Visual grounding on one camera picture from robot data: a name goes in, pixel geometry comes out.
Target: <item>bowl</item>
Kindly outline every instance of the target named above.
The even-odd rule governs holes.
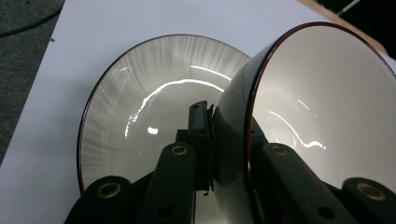
[[[337,188],[365,177],[396,191],[396,80],[361,37],[327,22],[294,27],[260,51],[214,113],[215,195],[230,223],[260,219],[250,172],[253,118]]]
[[[189,107],[216,105],[249,57],[215,39],[166,35],[123,53],[98,80],[78,134],[78,183],[116,175],[135,182],[187,129]]]

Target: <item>table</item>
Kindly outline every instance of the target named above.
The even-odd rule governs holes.
[[[160,35],[191,34],[253,56],[309,21],[326,19],[290,0],[65,1],[1,166],[0,223],[64,223],[80,196],[76,147],[83,108],[125,50]],[[396,70],[396,61],[383,57]],[[217,211],[199,218],[223,222]]]

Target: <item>radial glaze pattern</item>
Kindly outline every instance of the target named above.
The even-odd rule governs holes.
[[[107,175],[136,181],[187,129],[189,106],[218,102],[248,56],[219,41],[169,35],[120,56],[96,84],[78,138],[80,189]]]

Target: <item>black cable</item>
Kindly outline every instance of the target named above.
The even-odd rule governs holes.
[[[62,11],[62,7],[60,7],[54,13],[50,14],[48,17],[46,17],[46,18],[44,18],[44,19],[42,19],[40,21],[37,21],[37,22],[32,23],[32,24],[29,24],[27,26],[23,26],[21,28],[15,29],[15,30],[4,32],[4,33],[0,34],[0,37],[5,37],[5,36],[8,36],[8,35],[15,35],[17,33],[20,33],[20,32],[27,31],[27,30],[30,30],[32,28],[35,28],[35,27],[43,24],[44,22],[49,21],[52,18],[56,17],[57,15],[59,15],[61,13],[61,11]]]

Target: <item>white bowl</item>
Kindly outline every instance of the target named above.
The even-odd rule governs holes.
[[[196,35],[157,37],[122,54],[96,84],[81,120],[81,192],[107,175],[135,182],[152,172],[163,147],[187,129],[190,105],[215,105],[248,59]]]
[[[250,172],[253,118],[269,142],[294,148],[321,180],[341,188],[365,177],[396,192],[395,115],[395,74],[368,43],[328,22],[294,27],[256,54],[219,99],[213,176],[222,213],[231,223],[260,217]]]
[[[366,177],[396,192],[396,80],[356,36],[331,26],[296,32],[262,74],[253,117],[270,142],[294,148],[341,188]]]

